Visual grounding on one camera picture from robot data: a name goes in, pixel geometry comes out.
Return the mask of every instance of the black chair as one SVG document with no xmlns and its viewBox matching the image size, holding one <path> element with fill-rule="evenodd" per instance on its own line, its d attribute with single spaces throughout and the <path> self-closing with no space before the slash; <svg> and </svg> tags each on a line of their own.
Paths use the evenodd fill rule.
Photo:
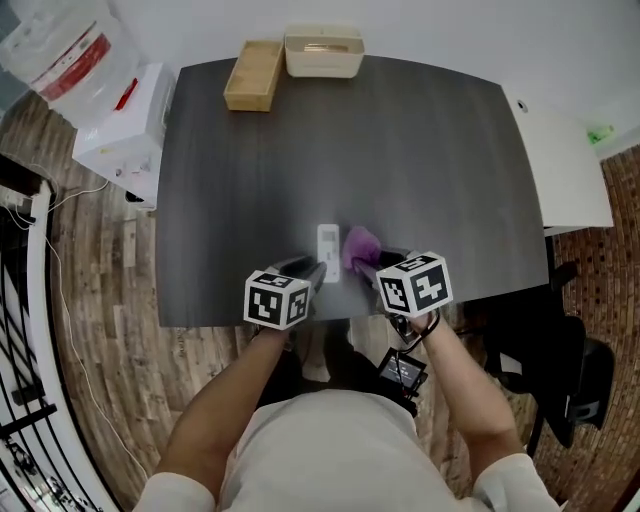
<svg viewBox="0 0 640 512">
<path fill-rule="evenodd" d="M 494 301 L 483 336 L 486 371 L 538 403 L 527 445 L 531 456 L 545 420 L 569 448 L 576 426 L 602 428 L 609 405 L 613 353 L 587 338 L 582 320 L 566 316 L 562 306 L 562 286 L 576 275 L 576 265 L 566 263 L 551 273 L 549 285 Z"/>
</svg>

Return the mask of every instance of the white wall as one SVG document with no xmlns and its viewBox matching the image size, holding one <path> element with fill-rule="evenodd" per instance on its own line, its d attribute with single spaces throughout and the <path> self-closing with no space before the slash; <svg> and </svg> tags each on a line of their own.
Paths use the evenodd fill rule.
<svg viewBox="0 0 640 512">
<path fill-rule="evenodd" d="M 289 22 L 336 22 L 359 27 L 368 54 L 508 84 L 574 115 L 640 87 L 635 0 L 109 2 L 146 56 L 175 71 L 234 57 Z"/>
<path fill-rule="evenodd" d="M 584 123 L 590 128 L 613 126 L 613 133 L 594 146 L 600 160 L 640 144 L 640 88 L 596 107 Z"/>
<path fill-rule="evenodd" d="M 23 20 L 29 16 L 29 13 L 36 4 L 36 0 L 8 0 L 8 3 L 16 16 Z"/>
</svg>

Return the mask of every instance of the table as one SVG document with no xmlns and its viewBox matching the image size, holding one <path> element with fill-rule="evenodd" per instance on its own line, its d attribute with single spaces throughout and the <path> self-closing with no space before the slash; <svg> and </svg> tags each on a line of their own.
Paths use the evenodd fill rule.
<svg viewBox="0 0 640 512">
<path fill-rule="evenodd" d="M 527 153 L 500 86 L 365 57 L 352 80 L 283 71 L 271 113 L 229 112 L 235 60 L 184 68 L 165 137 L 156 275 L 163 326 L 242 323 L 244 280 L 316 253 L 316 227 L 364 225 L 447 259 L 456 301 L 548 281 Z M 316 318 L 371 314 L 343 274 Z"/>
</svg>

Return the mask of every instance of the white shirt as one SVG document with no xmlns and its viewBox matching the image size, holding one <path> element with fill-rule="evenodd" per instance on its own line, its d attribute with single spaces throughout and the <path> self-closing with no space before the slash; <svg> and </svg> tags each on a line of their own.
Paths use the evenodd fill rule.
<svg viewBox="0 0 640 512">
<path fill-rule="evenodd" d="M 136 512 L 212 512 L 201 484 L 149 479 Z M 327 390 L 262 407 L 238 444 L 221 493 L 232 512 L 559 510 L 524 454 L 487 468 L 457 500 L 418 446 L 411 415 L 377 395 Z"/>
</svg>

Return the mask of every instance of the white storage box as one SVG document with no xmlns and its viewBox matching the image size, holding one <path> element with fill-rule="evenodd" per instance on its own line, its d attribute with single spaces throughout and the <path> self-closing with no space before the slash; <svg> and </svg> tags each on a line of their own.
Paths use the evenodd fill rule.
<svg viewBox="0 0 640 512">
<path fill-rule="evenodd" d="M 156 205 L 166 114 L 175 86 L 162 64 L 140 70 L 124 108 L 78 130 L 73 159 L 147 203 Z"/>
<path fill-rule="evenodd" d="M 294 77 L 353 78 L 364 57 L 360 32 L 332 25 L 290 25 L 284 49 Z"/>
</svg>

